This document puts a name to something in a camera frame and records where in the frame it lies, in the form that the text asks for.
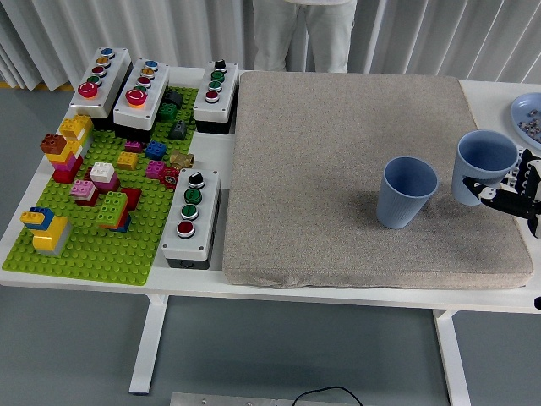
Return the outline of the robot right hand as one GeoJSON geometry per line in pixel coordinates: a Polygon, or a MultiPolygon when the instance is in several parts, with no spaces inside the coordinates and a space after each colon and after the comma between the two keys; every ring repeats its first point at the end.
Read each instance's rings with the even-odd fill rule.
{"type": "Polygon", "coordinates": [[[470,177],[462,180],[481,203],[497,211],[527,219],[533,237],[540,238],[540,157],[529,149],[519,149],[517,165],[508,172],[503,184],[512,190],[497,189],[470,177]]]}

